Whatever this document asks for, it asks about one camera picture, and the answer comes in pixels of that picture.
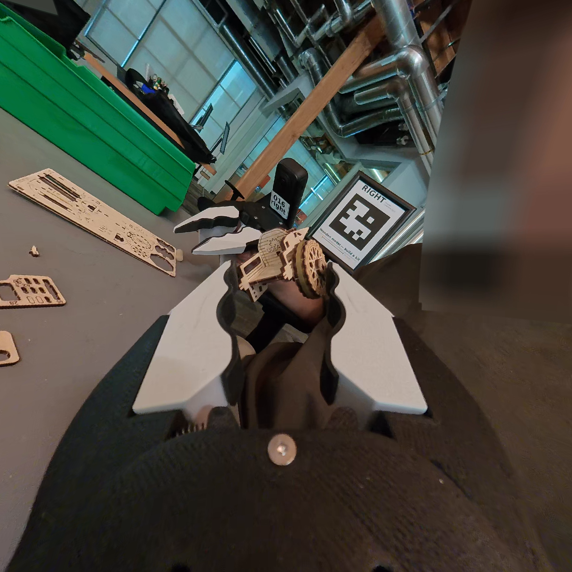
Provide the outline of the framed black white tag sign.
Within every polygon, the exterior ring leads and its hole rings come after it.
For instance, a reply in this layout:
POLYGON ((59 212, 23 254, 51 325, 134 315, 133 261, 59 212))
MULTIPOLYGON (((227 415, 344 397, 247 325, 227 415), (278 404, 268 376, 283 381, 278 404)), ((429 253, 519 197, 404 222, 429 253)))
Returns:
POLYGON ((306 238, 348 273, 370 263, 416 208, 358 171, 310 227, 306 238))

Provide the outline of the rounded wooden piece with slot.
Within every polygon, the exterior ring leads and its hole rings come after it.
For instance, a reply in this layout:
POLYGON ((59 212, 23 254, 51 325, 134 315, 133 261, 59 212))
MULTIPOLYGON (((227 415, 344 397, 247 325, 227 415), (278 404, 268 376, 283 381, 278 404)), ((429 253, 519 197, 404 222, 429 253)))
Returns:
POLYGON ((20 355, 13 336, 8 331, 1 331, 1 367, 14 365, 20 361, 20 355))

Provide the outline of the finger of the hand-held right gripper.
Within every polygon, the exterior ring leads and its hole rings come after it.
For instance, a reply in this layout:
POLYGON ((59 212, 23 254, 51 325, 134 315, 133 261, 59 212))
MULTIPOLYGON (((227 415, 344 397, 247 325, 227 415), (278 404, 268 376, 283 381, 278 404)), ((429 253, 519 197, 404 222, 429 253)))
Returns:
POLYGON ((240 221, 240 211, 235 206, 213 206, 176 225, 175 234, 198 232, 217 227, 236 228, 240 221))
POLYGON ((221 230, 199 230, 200 242, 192 249, 194 255, 241 254, 257 248, 259 230, 239 230, 221 234, 221 230))

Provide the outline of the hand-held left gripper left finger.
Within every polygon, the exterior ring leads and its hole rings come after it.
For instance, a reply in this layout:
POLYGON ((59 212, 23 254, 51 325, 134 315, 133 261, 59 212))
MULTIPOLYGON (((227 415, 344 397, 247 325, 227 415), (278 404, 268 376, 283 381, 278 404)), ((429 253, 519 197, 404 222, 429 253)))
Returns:
POLYGON ((170 311, 135 414, 180 411, 198 425, 211 408, 238 412, 245 373, 232 331, 237 286, 236 266, 226 261, 170 311))

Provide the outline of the green plastic bin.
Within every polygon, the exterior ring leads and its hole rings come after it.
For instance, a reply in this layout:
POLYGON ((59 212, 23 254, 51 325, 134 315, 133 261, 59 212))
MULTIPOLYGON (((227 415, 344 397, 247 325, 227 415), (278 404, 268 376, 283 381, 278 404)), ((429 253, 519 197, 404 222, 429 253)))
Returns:
POLYGON ((195 164, 66 49, 1 5, 1 108, 159 215, 195 164))

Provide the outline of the wooden model car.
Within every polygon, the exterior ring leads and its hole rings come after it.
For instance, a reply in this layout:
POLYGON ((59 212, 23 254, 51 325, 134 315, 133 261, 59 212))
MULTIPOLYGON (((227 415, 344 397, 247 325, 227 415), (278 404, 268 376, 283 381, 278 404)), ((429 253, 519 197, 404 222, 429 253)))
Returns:
POLYGON ((325 297, 327 261, 307 228, 273 229, 262 234, 257 252, 237 268, 239 289, 255 303, 270 282, 293 281, 308 299, 325 297))

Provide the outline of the black bag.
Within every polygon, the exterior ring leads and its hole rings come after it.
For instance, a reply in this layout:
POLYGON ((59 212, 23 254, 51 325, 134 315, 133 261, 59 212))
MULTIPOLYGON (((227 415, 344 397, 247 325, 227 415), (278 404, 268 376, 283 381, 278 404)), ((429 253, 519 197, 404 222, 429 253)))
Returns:
POLYGON ((216 157, 211 153, 201 136, 176 110, 166 92, 148 87, 145 77, 132 68, 125 71, 124 83, 148 110, 178 136, 185 154, 191 161, 202 164, 214 164, 216 162, 216 157))

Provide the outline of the wooden puzzle sheet with gears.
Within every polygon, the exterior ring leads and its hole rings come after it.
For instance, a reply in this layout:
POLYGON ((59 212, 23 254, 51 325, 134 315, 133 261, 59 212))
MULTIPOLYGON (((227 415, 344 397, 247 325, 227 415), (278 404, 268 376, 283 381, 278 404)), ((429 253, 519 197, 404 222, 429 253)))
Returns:
POLYGON ((20 195, 106 243, 175 277, 177 260, 174 246, 53 169, 43 169, 10 181, 8 185, 20 195))

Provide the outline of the black monitor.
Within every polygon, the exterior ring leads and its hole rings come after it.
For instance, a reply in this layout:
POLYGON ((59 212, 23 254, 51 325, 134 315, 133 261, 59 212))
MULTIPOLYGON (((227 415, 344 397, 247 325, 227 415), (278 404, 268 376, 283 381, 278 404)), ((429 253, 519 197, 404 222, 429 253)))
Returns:
POLYGON ((1 1, 1 4, 66 48, 71 59, 78 60, 84 55, 76 41, 91 17, 75 1, 1 1))

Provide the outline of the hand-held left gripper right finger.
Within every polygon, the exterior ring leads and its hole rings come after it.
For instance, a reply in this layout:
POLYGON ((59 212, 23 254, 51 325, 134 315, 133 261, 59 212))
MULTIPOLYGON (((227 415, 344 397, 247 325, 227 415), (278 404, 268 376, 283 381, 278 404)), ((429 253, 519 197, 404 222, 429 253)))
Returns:
POLYGON ((352 410, 359 428, 379 412, 425 414, 393 314, 335 262, 328 263, 325 286, 330 330, 320 390, 327 404, 352 410))

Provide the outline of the wooden ceiling beam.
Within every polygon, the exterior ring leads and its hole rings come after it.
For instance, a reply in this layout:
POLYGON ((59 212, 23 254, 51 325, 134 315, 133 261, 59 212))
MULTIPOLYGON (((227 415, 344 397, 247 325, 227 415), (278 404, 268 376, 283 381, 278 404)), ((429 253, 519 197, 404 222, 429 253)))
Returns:
POLYGON ((292 117, 247 169, 245 175, 239 179, 236 188, 241 195, 240 200, 245 201, 250 197, 258 184, 265 179, 311 122, 318 117, 325 105, 333 99, 383 37, 382 21, 376 15, 361 29, 324 78, 320 80, 317 87, 310 92, 292 117))

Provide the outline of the cluster of silver pipes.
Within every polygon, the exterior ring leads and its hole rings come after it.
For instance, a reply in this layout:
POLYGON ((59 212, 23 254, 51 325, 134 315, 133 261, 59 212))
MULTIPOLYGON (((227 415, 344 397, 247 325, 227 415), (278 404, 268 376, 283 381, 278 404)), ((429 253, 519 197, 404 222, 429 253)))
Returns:
POLYGON ((438 87, 423 46, 434 25, 417 22, 430 1, 224 1, 220 36, 276 110, 288 118, 302 102, 286 96, 299 75, 317 85, 359 28, 380 17, 382 42, 352 72, 303 132, 309 150, 326 154, 335 139, 415 146, 431 166, 446 88, 438 87))

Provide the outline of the wooden grid puzzle piece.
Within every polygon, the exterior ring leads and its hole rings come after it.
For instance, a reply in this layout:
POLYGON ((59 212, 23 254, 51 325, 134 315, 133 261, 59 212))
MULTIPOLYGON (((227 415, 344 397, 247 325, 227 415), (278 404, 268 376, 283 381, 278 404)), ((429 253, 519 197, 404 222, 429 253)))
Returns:
POLYGON ((66 304, 61 291, 48 276, 10 275, 1 280, 1 288, 11 293, 8 299, 1 294, 1 309, 59 307, 66 304))

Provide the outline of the person's right hand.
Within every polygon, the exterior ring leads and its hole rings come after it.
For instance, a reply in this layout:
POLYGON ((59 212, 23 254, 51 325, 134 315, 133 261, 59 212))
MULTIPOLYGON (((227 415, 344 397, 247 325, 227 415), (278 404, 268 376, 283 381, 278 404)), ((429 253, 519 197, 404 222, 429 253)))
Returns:
POLYGON ((270 282, 268 292, 311 328, 325 316, 324 300, 305 297, 294 281, 270 282))

